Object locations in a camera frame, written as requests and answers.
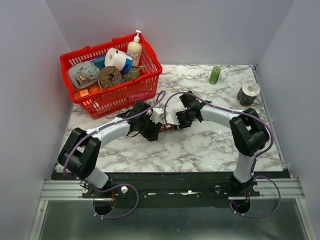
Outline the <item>orange small box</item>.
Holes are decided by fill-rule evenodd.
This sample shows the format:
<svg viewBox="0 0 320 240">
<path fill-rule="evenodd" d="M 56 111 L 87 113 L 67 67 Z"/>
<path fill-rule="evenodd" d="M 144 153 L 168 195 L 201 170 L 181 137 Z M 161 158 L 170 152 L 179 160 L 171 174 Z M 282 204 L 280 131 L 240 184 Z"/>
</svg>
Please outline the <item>orange small box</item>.
<svg viewBox="0 0 320 240">
<path fill-rule="evenodd" d="M 79 91 L 78 91 L 78 93 L 79 93 L 79 96 L 81 97 L 81 98 L 83 98 L 83 97 L 85 97 L 85 96 L 88 96 L 89 94 L 90 94 L 90 92 L 89 92 L 89 90 L 88 89 L 80 89 Z"/>
</svg>

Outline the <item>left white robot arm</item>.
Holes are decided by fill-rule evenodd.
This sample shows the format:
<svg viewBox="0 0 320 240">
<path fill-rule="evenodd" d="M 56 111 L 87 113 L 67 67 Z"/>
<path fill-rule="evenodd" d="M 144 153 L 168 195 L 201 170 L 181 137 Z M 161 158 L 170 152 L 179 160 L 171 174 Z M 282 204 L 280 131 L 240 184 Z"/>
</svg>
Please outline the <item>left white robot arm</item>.
<svg viewBox="0 0 320 240">
<path fill-rule="evenodd" d="M 137 132 L 148 141 L 158 140 L 162 127 L 161 110 L 152 109 L 149 104 L 137 101 L 132 109 L 119 114 L 102 126 L 83 130 L 73 129 L 60 151 L 57 162 L 64 171 L 92 184 L 93 191 L 101 198 L 111 191 L 110 177 L 96 164 L 100 148 L 120 137 Z"/>
</svg>

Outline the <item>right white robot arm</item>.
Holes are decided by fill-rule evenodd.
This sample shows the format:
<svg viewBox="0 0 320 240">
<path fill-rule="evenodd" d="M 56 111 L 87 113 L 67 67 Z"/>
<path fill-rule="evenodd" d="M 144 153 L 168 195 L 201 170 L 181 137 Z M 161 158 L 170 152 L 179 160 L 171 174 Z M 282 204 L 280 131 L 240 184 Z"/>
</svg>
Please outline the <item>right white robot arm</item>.
<svg viewBox="0 0 320 240">
<path fill-rule="evenodd" d="M 230 191 L 236 196 L 243 195 L 253 180 L 256 157 L 270 139 L 267 127 L 252 108 L 233 111 L 210 105 L 199 101 L 191 91 L 183 93 L 179 99 L 185 107 L 185 110 L 176 112 L 173 118 L 179 129 L 189 128 L 193 121 L 198 120 L 213 122 L 231 130 L 234 145 L 238 150 L 238 159 L 231 176 Z"/>
</svg>

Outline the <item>blue package in basket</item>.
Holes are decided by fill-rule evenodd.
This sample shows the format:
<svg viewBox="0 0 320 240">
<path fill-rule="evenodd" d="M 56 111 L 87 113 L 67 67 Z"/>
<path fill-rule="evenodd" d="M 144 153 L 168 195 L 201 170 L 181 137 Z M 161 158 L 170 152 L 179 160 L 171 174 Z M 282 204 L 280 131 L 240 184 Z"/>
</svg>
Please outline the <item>blue package in basket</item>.
<svg viewBox="0 0 320 240">
<path fill-rule="evenodd" d="M 104 54 L 91 59 L 90 62 L 92 62 L 97 68 L 101 70 L 102 68 L 105 67 L 105 58 L 106 58 L 106 55 Z"/>
</svg>

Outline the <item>brown paper roll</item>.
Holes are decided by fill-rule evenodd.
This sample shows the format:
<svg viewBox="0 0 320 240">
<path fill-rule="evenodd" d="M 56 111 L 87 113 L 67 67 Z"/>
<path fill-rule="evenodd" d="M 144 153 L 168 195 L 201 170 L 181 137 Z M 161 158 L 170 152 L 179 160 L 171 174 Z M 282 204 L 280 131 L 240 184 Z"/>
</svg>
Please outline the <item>brown paper roll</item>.
<svg viewBox="0 0 320 240">
<path fill-rule="evenodd" d="M 106 66 L 100 70 L 98 84 L 102 89 L 112 88 L 122 83 L 122 74 L 115 66 Z"/>
</svg>

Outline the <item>white lotion pump bottle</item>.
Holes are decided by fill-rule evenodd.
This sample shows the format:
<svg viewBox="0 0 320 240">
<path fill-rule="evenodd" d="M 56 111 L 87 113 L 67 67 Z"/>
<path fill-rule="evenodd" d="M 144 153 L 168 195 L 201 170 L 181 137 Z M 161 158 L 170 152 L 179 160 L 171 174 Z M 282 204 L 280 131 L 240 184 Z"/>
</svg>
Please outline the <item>white lotion pump bottle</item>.
<svg viewBox="0 0 320 240">
<path fill-rule="evenodd" d="M 131 55 L 132 58 L 132 66 L 137 67 L 139 65 L 141 53 L 142 53 L 142 45 L 140 44 L 140 34 L 142 33 L 140 30 L 136 30 L 136 35 L 127 46 L 127 53 Z"/>
</svg>

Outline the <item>brown weekly pill organizer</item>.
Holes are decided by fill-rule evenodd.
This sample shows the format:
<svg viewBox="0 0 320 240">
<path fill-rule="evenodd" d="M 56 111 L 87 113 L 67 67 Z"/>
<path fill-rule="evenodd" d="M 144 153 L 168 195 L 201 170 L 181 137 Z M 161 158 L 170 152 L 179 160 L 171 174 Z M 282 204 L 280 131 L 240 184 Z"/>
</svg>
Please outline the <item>brown weekly pill organizer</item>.
<svg viewBox="0 0 320 240">
<path fill-rule="evenodd" d="M 172 124 L 163 124 L 159 130 L 160 133 L 163 132 L 169 132 L 169 131 L 176 131 L 177 130 L 177 126 L 176 125 L 172 125 Z"/>
</svg>

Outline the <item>white toilet paper roll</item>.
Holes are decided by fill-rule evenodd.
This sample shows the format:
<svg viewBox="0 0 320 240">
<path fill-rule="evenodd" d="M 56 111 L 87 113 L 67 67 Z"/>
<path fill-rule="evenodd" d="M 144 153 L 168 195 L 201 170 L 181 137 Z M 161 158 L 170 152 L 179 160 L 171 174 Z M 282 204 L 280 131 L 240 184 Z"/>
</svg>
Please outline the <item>white toilet paper roll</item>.
<svg viewBox="0 0 320 240">
<path fill-rule="evenodd" d="M 110 48 L 104 59 L 105 67 L 114 66 L 122 74 L 126 74 L 133 67 L 133 59 L 129 53 L 116 48 Z"/>
</svg>

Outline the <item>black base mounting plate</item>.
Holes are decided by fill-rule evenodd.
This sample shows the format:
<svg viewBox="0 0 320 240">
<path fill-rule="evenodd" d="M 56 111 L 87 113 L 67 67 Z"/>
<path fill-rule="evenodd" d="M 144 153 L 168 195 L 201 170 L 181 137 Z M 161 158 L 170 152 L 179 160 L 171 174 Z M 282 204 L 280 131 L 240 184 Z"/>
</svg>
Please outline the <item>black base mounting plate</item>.
<svg viewBox="0 0 320 240">
<path fill-rule="evenodd" d="M 83 180 L 69 179 L 55 173 L 50 181 L 79 181 L 88 198 L 111 198 L 108 201 L 81 200 L 91 203 L 99 214 L 111 215 L 111 211 L 130 211 L 137 208 L 229 208 L 231 202 L 239 212 L 249 211 L 254 200 L 250 193 L 259 196 L 257 180 L 292 179 L 287 171 L 258 172 L 249 186 L 241 192 L 230 189 L 231 172 L 115 172 L 110 173 L 111 182 L 96 190 Z"/>
</svg>

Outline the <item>orange fruit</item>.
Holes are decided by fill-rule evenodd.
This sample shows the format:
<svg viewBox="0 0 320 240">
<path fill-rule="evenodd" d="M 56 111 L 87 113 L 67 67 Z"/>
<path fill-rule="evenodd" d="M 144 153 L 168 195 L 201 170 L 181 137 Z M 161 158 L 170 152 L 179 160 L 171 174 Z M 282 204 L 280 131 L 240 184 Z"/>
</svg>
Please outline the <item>orange fruit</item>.
<svg viewBox="0 0 320 240">
<path fill-rule="evenodd" d="M 89 88 L 88 91 L 90 94 L 97 93 L 101 91 L 101 87 L 96 83 L 92 84 Z"/>
</svg>

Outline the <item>green round vegetable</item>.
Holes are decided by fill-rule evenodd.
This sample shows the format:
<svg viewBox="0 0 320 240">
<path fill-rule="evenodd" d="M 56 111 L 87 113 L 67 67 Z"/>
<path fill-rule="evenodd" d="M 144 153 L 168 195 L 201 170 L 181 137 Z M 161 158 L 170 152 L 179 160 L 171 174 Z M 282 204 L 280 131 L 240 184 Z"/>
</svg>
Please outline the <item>green round vegetable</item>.
<svg viewBox="0 0 320 240">
<path fill-rule="evenodd" d="M 122 79 L 124 82 L 129 82 L 139 77 L 140 77 L 140 70 L 138 69 L 138 67 L 132 67 L 127 73 L 122 74 Z"/>
</svg>

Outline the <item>green pill bottle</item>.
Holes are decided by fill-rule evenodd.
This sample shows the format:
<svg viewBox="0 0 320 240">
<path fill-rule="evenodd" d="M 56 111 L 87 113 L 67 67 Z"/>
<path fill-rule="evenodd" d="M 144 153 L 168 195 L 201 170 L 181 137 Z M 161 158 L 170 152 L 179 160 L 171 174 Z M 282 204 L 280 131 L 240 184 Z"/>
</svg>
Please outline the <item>green pill bottle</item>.
<svg viewBox="0 0 320 240">
<path fill-rule="evenodd" d="M 214 66 L 212 68 L 210 77 L 209 77 L 209 83 L 212 85 L 215 85 L 218 82 L 218 79 L 220 77 L 221 74 L 221 68 L 219 66 Z"/>
</svg>

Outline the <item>red plastic shopping basket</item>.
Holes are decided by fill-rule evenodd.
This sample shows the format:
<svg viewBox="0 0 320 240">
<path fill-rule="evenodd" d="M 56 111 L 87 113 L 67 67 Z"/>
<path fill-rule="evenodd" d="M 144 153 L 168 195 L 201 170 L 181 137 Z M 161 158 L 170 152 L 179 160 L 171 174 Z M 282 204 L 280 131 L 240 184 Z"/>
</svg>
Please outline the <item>red plastic shopping basket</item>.
<svg viewBox="0 0 320 240">
<path fill-rule="evenodd" d="M 70 99 L 93 119 L 156 95 L 162 66 L 140 33 L 60 56 Z"/>
</svg>

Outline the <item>camouflage tape roll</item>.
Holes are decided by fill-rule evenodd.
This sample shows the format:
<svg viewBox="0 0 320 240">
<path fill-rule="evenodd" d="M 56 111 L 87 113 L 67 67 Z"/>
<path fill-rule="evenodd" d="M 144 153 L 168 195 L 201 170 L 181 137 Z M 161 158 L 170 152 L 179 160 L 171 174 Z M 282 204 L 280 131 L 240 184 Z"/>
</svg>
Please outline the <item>camouflage tape roll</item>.
<svg viewBox="0 0 320 240">
<path fill-rule="evenodd" d="M 246 81 L 239 89 L 236 99 L 242 106 L 250 106 L 260 94 L 260 86 L 254 81 Z"/>
</svg>

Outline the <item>aluminium rail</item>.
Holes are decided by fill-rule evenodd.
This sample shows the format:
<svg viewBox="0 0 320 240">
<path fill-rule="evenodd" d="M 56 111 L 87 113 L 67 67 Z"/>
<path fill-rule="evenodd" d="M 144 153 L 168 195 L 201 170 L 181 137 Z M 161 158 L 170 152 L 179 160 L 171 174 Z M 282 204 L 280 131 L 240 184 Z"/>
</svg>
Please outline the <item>aluminium rail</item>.
<svg viewBox="0 0 320 240">
<path fill-rule="evenodd" d="M 250 193 L 253 199 L 277 199 L 278 193 L 282 199 L 302 199 L 305 197 L 302 184 L 298 178 L 274 178 L 270 182 L 266 179 L 257 180 L 259 196 Z M 110 197 L 84 197 L 84 190 L 78 180 L 46 180 L 40 194 L 41 201 L 110 201 Z"/>
</svg>

